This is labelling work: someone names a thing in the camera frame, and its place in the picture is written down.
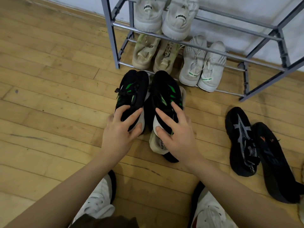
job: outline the white wall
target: white wall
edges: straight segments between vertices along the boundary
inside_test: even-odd
[[[98,14],[103,14],[101,0],[52,0],[72,7],[78,7]],[[111,8],[118,0],[110,0]],[[220,11],[254,19],[264,23],[278,24],[301,0],[200,0],[201,5]],[[199,16],[229,23],[239,27],[247,28],[257,32],[268,34],[269,29],[238,20],[229,19],[205,11],[199,11]],[[118,18],[121,21],[129,21],[128,4],[126,3]],[[304,56],[304,11],[300,12],[287,26],[283,28],[287,49],[291,62]],[[239,31],[223,28],[209,23],[195,20],[191,28],[191,35],[203,34],[208,41],[221,40],[228,50],[247,54],[260,41],[260,37]],[[281,59],[277,43],[270,41],[264,46],[256,58],[280,64]]]

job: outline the forearm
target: forearm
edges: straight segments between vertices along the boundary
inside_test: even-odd
[[[114,167],[103,153],[10,222],[11,227],[67,227],[101,179]]]
[[[187,167],[203,182],[239,228],[303,227],[285,211],[222,172],[204,157],[196,157]]]

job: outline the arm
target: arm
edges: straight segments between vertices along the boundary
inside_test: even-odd
[[[163,129],[157,127],[159,138],[170,153],[203,182],[238,227],[303,227],[285,211],[267,202],[205,159],[196,146],[191,120],[174,102],[172,107],[177,113],[179,123],[174,122],[161,110],[156,110],[160,118],[174,132],[169,136]]]
[[[141,123],[130,133],[128,128],[141,114],[142,108],[124,122],[120,121],[122,113],[129,107],[121,106],[115,116],[109,116],[101,151],[92,161],[39,199],[6,228],[67,227],[97,184],[127,154],[133,140],[141,134]]]

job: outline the rack shelf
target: rack shelf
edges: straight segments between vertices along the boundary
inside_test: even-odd
[[[119,23],[115,22],[115,18],[119,14],[122,6],[124,5],[124,3],[126,1],[129,2],[130,26],[122,25],[122,24],[119,24]],[[253,95],[261,92],[262,90],[264,90],[268,86],[270,86],[270,85],[274,84],[275,82],[281,80],[283,77],[287,76],[291,72],[296,71],[297,69],[299,69],[300,67],[302,67],[304,65],[304,57],[300,58],[299,60],[297,60],[296,62],[294,62],[292,64],[290,63],[290,59],[289,59],[289,55],[288,55],[283,31],[282,31],[282,28],[284,26],[286,26],[300,11],[302,11],[304,9],[304,0],[302,0],[293,9],[293,11],[291,11],[277,26],[265,24],[265,23],[262,23],[262,22],[257,22],[257,21],[254,21],[252,19],[246,19],[246,18],[243,18],[243,17],[240,17],[240,16],[236,16],[236,15],[232,15],[232,14],[228,14],[228,13],[224,13],[224,12],[217,11],[217,10],[214,10],[214,9],[210,9],[210,8],[207,8],[207,7],[200,6],[200,10],[203,10],[203,11],[211,12],[211,13],[214,13],[214,14],[217,14],[217,15],[222,15],[222,16],[225,16],[225,17],[229,17],[229,18],[232,18],[232,19],[239,20],[239,21],[243,21],[243,22],[247,22],[247,23],[251,23],[251,24],[254,24],[254,25],[259,25],[259,26],[263,26],[263,27],[272,29],[272,31],[269,34],[263,34],[263,33],[259,33],[259,32],[256,32],[256,31],[241,28],[241,27],[238,27],[238,26],[214,21],[212,19],[202,18],[202,17],[199,17],[199,16],[195,17],[195,19],[197,19],[199,21],[208,22],[208,23],[211,23],[211,24],[219,25],[219,26],[222,26],[222,27],[226,27],[226,28],[229,28],[229,29],[237,30],[237,31],[240,31],[240,32],[252,34],[252,35],[259,36],[259,37],[263,38],[262,41],[246,57],[241,57],[241,56],[237,56],[237,55],[230,54],[230,53],[224,53],[224,52],[214,50],[214,49],[211,49],[211,48],[195,46],[193,44],[190,44],[189,42],[176,41],[176,40],[168,38],[164,35],[159,35],[159,34],[154,34],[154,33],[147,33],[147,32],[143,32],[143,31],[140,31],[140,30],[136,29],[134,27],[134,12],[133,12],[134,11],[133,4],[136,3],[136,0],[119,0],[112,11],[111,11],[111,8],[110,8],[109,0],[101,0],[101,2],[102,2],[103,10],[104,10],[106,24],[107,24],[107,29],[108,29],[109,39],[110,39],[110,43],[111,43],[113,58],[114,58],[114,61],[115,61],[115,67],[117,69],[119,69],[120,65],[125,65],[125,66],[129,66],[129,67],[134,68],[132,65],[126,64],[126,63],[120,61],[121,55],[124,53],[124,49],[127,46],[128,42],[136,42],[135,40],[133,40],[134,33],[142,33],[142,34],[151,35],[151,36],[154,36],[154,37],[157,37],[157,38],[160,38],[160,39],[169,40],[169,41],[172,41],[172,42],[175,42],[175,43],[179,43],[181,45],[190,46],[190,47],[197,48],[197,49],[202,49],[202,50],[205,50],[207,52],[220,54],[220,55],[226,56],[227,58],[231,58],[233,60],[241,61],[238,65],[238,68],[230,67],[230,66],[225,66],[225,67],[230,68],[230,69],[234,69],[234,70],[239,70],[239,71],[243,72],[244,94],[238,94],[238,93],[232,93],[232,92],[227,92],[227,91],[222,91],[222,90],[216,90],[216,91],[227,93],[227,94],[237,95],[237,96],[240,97],[239,101],[245,101],[246,99],[248,99],[248,98],[252,97]],[[117,50],[116,38],[115,38],[115,33],[114,33],[114,26],[122,28],[122,29],[129,30],[129,33],[128,33],[128,35],[127,35],[127,37],[126,37],[126,39],[125,39],[125,41],[124,41],[120,50]],[[281,57],[281,61],[282,61],[281,67],[273,66],[273,65],[270,65],[270,64],[267,64],[267,63],[263,63],[263,62],[259,62],[259,61],[251,59],[270,40],[276,41],[278,43],[280,57]],[[253,90],[250,91],[249,90],[249,77],[248,77],[248,63],[253,63],[253,64],[257,64],[257,65],[261,65],[261,66],[266,66],[266,67],[269,67],[269,68],[272,68],[272,69],[277,69],[277,70],[279,70],[279,73],[277,73],[276,75],[274,75],[273,77],[271,77],[270,79],[268,79],[267,81],[265,81],[264,83],[260,84],[259,86],[257,86],[256,88],[254,88]]]

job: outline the person's left hand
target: person's left hand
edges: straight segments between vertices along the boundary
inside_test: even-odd
[[[134,139],[141,134],[142,123],[139,123],[131,132],[128,132],[128,129],[142,113],[142,108],[135,111],[125,121],[121,121],[123,112],[129,108],[129,105],[117,108],[115,114],[108,117],[108,123],[103,132],[101,153],[114,165],[127,154]]]

